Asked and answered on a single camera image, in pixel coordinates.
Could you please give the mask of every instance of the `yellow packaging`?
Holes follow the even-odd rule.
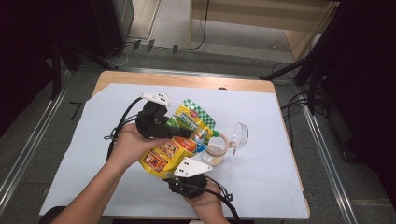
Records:
[[[190,138],[173,137],[165,145],[153,148],[139,160],[149,174],[160,178],[168,178],[167,174],[172,174],[185,157],[192,157],[207,148],[215,121],[193,101],[185,100],[166,125],[190,129],[193,134]]]

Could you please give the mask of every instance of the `black curtain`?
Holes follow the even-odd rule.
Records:
[[[50,36],[35,1],[0,6],[0,136],[51,81]]]
[[[315,63],[353,132],[345,146],[378,174],[396,208],[396,3],[342,1],[339,11],[343,21]]]

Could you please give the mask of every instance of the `metal rail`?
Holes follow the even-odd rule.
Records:
[[[71,74],[66,71],[64,74],[64,86],[62,87],[58,96],[49,102],[43,116],[40,121],[35,126],[32,134],[30,135],[28,141],[26,142],[20,156],[15,161],[11,170],[9,171],[6,179],[0,187],[0,216],[3,214],[3,211],[6,208],[6,205],[11,198],[13,192],[15,191],[18,183],[21,180],[21,177],[26,170],[30,160],[33,158],[35,154],[35,150],[39,145],[41,138],[46,132],[50,122],[52,121],[53,116],[55,115],[62,99],[64,98],[65,90],[70,81]]]
[[[329,153],[329,149],[327,148],[326,142],[320,131],[317,118],[315,115],[311,114],[306,105],[304,106],[304,114],[306,120],[308,121],[312,135],[314,136],[319,155],[327,173],[327,177],[329,177],[330,184],[332,185],[332,191],[334,192],[335,199],[338,203],[338,206],[340,207],[341,215],[343,216],[345,223],[357,224],[359,222],[347,196],[347,191],[345,190],[342,180],[337,173],[334,163],[332,162],[332,156]]]

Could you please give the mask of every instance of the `person's right hand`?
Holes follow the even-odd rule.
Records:
[[[161,138],[143,138],[134,123],[126,124],[120,130],[119,138],[114,145],[113,152],[107,163],[113,163],[123,169],[127,169],[152,148],[159,147],[168,140],[169,139]]]
[[[209,180],[207,182],[206,188],[216,193],[221,192],[220,188],[212,180]],[[201,221],[203,221],[205,224],[229,223],[224,217],[221,207],[221,201],[215,195],[205,191],[199,197],[193,199],[185,197],[184,199],[194,209],[195,214],[198,216],[198,218],[200,218]]]

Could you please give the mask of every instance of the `table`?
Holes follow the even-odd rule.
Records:
[[[210,0],[207,20],[285,30],[298,61],[316,35],[326,29],[335,9],[335,2],[321,0]],[[204,20],[205,11],[206,1],[191,0],[189,48],[192,20]]]
[[[241,218],[309,218],[303,186],[271,82],[122,72],[104,72],[100,76],[40,215],[51,207],[69,204],[102,167],[109,144],[104,136],[117,125],[126,107],[141,91],[168,93],[173,102],[169,111],[175,111],[183,99],[192,99],[212,116],[217,122],[216,128],[224,133],[231,134],[232,127],[239,121],[249,127],[245,151],[233,157],[230,150],[224,162],[208,173],[233,193],[232,204]],[[251,111],[258,103],[265,106]],[[141,110],[143,105],[138,103],[132,113]],[[193,158],[200,160],[199,155]],[[223,209],[226,217],[233,217],[225,205]],[[196,218],[180,195],[172,193],[161,179],[147,174],[138,163],[121,179],[104,216]]]

